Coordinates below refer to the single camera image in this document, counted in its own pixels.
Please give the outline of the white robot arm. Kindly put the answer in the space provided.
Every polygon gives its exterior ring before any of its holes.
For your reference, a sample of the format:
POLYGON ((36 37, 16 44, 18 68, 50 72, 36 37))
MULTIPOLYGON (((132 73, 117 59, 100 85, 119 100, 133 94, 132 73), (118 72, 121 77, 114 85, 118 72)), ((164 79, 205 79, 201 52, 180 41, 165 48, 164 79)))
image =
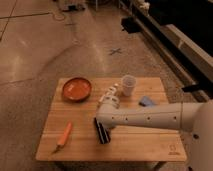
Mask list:
POLYGON ((119 99, 108 95, 98 108, 96 118, 105 129, 127 125, 190 132, 189 167, 193 171, 213 171, 213 100, 131 109, 120 108, 119 99))

